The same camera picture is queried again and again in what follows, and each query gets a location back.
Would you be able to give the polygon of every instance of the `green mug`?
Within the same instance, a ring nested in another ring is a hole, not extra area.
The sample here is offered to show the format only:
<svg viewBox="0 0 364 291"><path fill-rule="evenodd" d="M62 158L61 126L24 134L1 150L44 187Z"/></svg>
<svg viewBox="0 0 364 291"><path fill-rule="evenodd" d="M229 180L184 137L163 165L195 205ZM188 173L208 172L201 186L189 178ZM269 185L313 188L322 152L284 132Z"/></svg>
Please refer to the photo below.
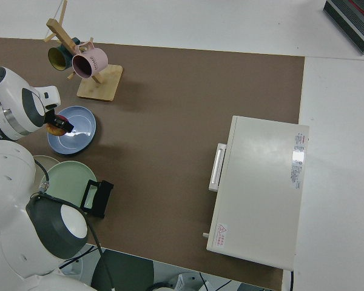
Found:
<svg viewBox="0 0 364 291"><path fill-rule="evenodd" d="M80 43L78 38L72 38L74 43ZM61 44L59 47L49 49L48 57L51 65L58 71L64 71L72 66L73 55Z"/></svg>

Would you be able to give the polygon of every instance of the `blue plate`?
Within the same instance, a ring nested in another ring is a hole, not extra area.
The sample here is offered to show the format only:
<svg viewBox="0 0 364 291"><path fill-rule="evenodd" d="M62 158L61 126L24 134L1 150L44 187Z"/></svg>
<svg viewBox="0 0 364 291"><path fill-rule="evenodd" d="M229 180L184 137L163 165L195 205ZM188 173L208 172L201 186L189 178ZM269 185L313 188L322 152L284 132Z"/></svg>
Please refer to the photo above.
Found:
<svg viewBox="0 0 364 291"><path fill-rule="evenodd" d="M71 106L58 113L66 117L74 128L62 136L47 134L50 147L57 153L71 155L86 148L96 132L96 119L93 113L82 106Z"/></svg>

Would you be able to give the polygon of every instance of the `white table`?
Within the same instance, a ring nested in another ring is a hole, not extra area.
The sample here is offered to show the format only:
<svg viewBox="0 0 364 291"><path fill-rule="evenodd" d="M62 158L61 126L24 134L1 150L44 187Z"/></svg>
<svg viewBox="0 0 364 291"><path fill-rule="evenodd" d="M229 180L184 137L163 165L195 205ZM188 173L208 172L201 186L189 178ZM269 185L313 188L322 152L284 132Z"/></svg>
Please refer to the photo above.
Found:
<svg viewBox="0 0 364 291"><path fill-rule="evenodd" d="M60 2L0 1L0 37L44 38ZM96 42L307 56L299 120L311 139L294 290L364 290L364 56L324 3L69 0L64 28Z"/></svg>

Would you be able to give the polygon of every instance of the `pink mug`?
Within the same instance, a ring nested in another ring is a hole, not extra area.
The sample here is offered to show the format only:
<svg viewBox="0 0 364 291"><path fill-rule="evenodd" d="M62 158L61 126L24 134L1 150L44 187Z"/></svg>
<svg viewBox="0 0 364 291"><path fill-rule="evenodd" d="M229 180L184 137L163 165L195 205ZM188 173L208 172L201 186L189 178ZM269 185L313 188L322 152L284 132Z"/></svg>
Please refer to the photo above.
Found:
<svg viewBox="0 0 364 291"><path fill-rule="evenodd" d="M87 50L81 52L79 48L84 46ZM74 51L76 55L72 59L73 69L81 78L90 78L108 66L106 53L96 48L91 41L76 45Z"/></svg>

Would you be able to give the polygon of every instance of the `brown table mat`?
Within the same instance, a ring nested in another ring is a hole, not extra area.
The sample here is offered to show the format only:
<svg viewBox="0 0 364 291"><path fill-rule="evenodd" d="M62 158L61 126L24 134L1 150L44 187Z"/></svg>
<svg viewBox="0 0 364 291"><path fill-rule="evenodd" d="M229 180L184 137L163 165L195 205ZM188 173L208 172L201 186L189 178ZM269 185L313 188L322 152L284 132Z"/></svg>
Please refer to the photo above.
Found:
<svg viewBox="0 0 364 291"><path fill-rule="evenodd" d="M76 97L80 78L68 81L70 70L49 64L52 46L0 38L0 65L34 87L57 86L57 112L90 109L95 138L75 156L54 153L43 129L19 143L33 155L83 162L115 185L106 217L92 219L102 245L280 290L282 270L207 251L202 233L215 204L207 189L215 150L232 115L297 123L304 58L100 44L110 64L124 67L115 100L101 102Z"/></svg>

